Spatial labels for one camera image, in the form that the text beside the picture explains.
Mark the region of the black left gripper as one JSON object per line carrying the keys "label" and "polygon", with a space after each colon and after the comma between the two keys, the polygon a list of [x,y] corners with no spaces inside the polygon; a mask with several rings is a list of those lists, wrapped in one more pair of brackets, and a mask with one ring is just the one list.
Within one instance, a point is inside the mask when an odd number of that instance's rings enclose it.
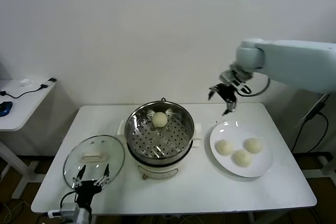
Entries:
{"label": "black left gripper", "polygon": [[77,176],[72,179],[72,188],[75,189],[78,195],[76,203],[79,207],[90,207],[94,195],[102,191],[101,185],[106,185],[109,182],[109,164],[106,165],[103,176],[98,180],[82,181],[85,170],[86,165],[83,165],[78,171]]}

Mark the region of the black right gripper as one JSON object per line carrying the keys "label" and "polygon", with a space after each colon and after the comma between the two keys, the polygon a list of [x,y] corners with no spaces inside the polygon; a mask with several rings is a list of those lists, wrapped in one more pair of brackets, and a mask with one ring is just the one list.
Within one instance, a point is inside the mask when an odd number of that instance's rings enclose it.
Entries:
{"label": "black right gripper", "polygon": [[215,94],[218,94],[225,102],[226,109],[222,116],[230,114],[236,109],[236,89],[234,86],[226,86],[223,83],[219,83],[209,88],[208,100],[210,100]]}

